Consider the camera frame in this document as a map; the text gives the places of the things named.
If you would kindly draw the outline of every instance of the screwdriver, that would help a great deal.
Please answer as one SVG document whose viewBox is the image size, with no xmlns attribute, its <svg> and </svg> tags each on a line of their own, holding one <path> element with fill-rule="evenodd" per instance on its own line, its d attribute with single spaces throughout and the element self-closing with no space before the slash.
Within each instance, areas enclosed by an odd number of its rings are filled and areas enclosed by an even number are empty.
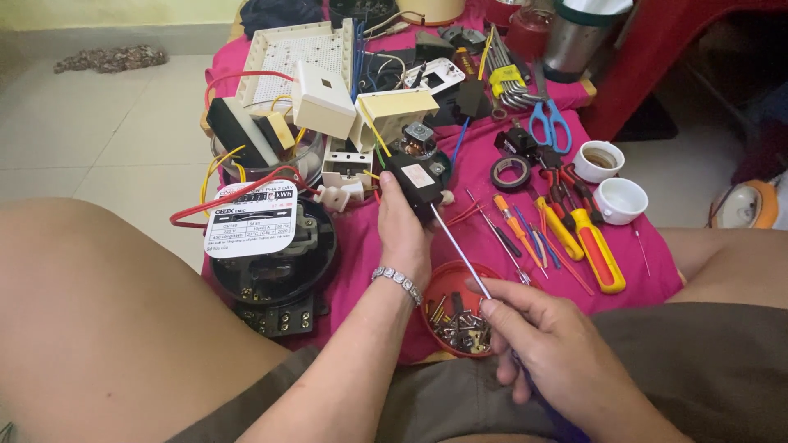
<svg viewBox="0 0 788 443">
<path fill-rule="evenodd" d="M 476 204 L 476 207 L 479 207 L 479 201 L 476 200 L 474 198 L 474 195 L 470 193 L 470 189 L 465 188 L 465 192 L 468 193 L 468 196 L 470 197 L 470 200 Z M 511 252 L 509 252 L 509 248 L 507 247 L 506 243 L 504 242 L 504 238 L 509 240 L 510 242 L 511 242 L 511 239 L 509 239 L 509 237 L 505 236 L 504 235 L 504 231 L 501 228 L 495 226 L 493 224 L 493 222 L 490 221 L 489 218 L 487 218 L 487 214 L 485 214 L 485 212 L 483 210 L 479 209 L 479 213 L 481 214 L 482 217 L 485 218 L 485 221 L 487 222 L 487 225 L 490 227 L 490 229 L 492 229 L 492 232 L 495 233 L 495 236 L 498 237 L 498 241 L 500 242 L 500 245 L 503 246 L 504 250 L 506 250 L 506 253 L 509 254 L 509 258 L 511 259 L 511 262 L 515 264 L 515 269 L 516 269 L 515 272 L 517 273 L 517 277 L 520 278 L 520 282 L 523 283 L 524 285 L 530 285 L 531 284 L 531 279 L 528 277 L 528 274 L 522 272 L 522 270 L 520 269 L 520 265 L 517 263 L 517 260 L 515 260 L 515 258 L 511 255 Z"/>
<path fill-rule="evenodd" d="M 572 218 L 574 219 L 575 233 L 578 234 L 580 245 L 583 246 L 585 257 L 591 264 L 591 269 L 597 277 L 600 289 L 605 294 L 616 294 L 624 290 L 626 282 L 621 274 L 618 263 L 615 262 L 613 254 L 610 252 L 608 242 L 602 236 L 602 232 L 591 223 L 589 213 L 585 208 L 575 206 L 572 195 L 567 192 L 569 204 L 572 206 Z"/>
<path fill-rule="evenodd" d="M 556 215 L 556 212 L 550 206 L 548 206 L 545 198 L 541 196 L 536 189 L 530 186 L 528 187 L 528 193 L 531 195 L 533 204 L 536 205 L 537 209 L 545 212 L 547 226 L 550 227 L 550 230 L 561 243 L 564 251 L 566 251 L 567 255 L 569 255 L 569 258 L 573 259 L 575 262 L 583 260 L 584 254 L 582 248 L 580 248 L 578 242 L 567 230 L 567 227 L 563 225 L 561 220 L 558 218 L 558 215 Z"/>
<path fill-rule="evenodd" d="M 512 215 L 511 212 L 509 211 L 509 205 L 506 203 L 506 200 L 504 200 L 504 197 L 501 194 L 495 194 L 492 197 L 492 201 L 495 202 L 501 214 L 504 215 L 504 218 L 506 219 L 506 224 L 509 225 L 512 232 L 515 233 L 515 236 L 520 239 L 520 243 L 522 243 L 522 246 L 526 247 L 526 251 L 528 251 L 528 253 L 531 255 L 531 259 L 533 260 L 533 262 L 536 263 L 539 269 L 541 269 L 542 273 L 545 275 L 545 278 L 549 279 L 550 277 L 547 276 L 547 273 L 545 272 L 545 268 L 542 267 L 539 257 L 537 257 L 536 252 L 533 251 L 533 248 L 531 247 L 531 245 L 528 243 L 528 240 L 526 239 L 526 232 L 522 230 L 515 216 Z"/>
</svg>

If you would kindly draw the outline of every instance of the white sticker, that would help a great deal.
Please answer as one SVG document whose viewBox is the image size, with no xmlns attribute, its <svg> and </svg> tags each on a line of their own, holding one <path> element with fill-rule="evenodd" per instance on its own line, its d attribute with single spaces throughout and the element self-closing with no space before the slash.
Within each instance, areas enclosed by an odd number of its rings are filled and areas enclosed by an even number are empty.
<svg viewBox="0 0 788 443">
<path fill-rule="evenodd" d="M 415 165 L 405 166 L 402 168 L 402 172 L 407 175 L 407 178 L 411 179 L 411 182 L 413 182 L 413 185 L 416 188 L 424 188 L 425 186 L 435 184 L 435 180 L 433 180 L 432 176 L 430 176 L 429 173 L 425 171 L 424 168 L 418 163 Z"/>
<path fill-rule="evenodd" d="M 214 199 L 245 188 L 235 183 Z M 205 252 L 215 259 L 271 254 L 285 249 L 296 236 L 298 192 L 287 180 L 275 180 L 210 211 Z"/>
</svg>

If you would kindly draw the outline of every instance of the leg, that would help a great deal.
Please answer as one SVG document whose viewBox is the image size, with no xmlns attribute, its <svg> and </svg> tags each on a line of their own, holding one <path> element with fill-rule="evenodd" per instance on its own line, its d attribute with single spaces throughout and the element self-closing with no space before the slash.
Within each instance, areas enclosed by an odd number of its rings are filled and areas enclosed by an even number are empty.
<svg viewBox="0 0 788 443">
<path fill-rule="evenodd" d="M 0 398 L 33 441 L 164 441 L 289 353 L 100 207 L 11 203 L 0 233 Z"/>
<path fill-rule="evenodd" d="M 660 229 L 689 283 L 668 302 L 788 309 L 788 233 L 768 229 Z"/>
</svg>

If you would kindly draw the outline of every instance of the wall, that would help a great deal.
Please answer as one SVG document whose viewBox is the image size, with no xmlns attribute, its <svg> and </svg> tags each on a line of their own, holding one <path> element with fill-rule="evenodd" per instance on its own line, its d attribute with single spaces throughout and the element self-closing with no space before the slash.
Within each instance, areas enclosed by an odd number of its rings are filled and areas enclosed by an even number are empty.
<svg viewBox="0 0 788 443">
<path fill-rule="evenodd" d="M 231 23 L 240 0 L 0 0 L 0 28 Z"/>
</svg>

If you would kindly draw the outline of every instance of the black electrical tape roll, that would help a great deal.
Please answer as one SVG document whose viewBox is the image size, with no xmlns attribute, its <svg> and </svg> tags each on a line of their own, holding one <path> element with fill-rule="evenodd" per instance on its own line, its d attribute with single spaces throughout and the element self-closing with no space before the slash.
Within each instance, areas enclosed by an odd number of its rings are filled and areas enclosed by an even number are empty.
<svg viewBox="0 0 788 443">
<path fill-rule="evenodd" d="M 506 169 L 515 169 L 518 174 L 517 178 L 512 181 L 506 181 L 500 177 L 501 173 Z M 528 186 L 531 181 L 531 165 L 524 157 L 519 155 L 508 155 L 507 157 L 499 158 L 492 164 L 490 170 L 490 180 L 495 189 L 512 194 L 520 192 Z"/>
</svg>

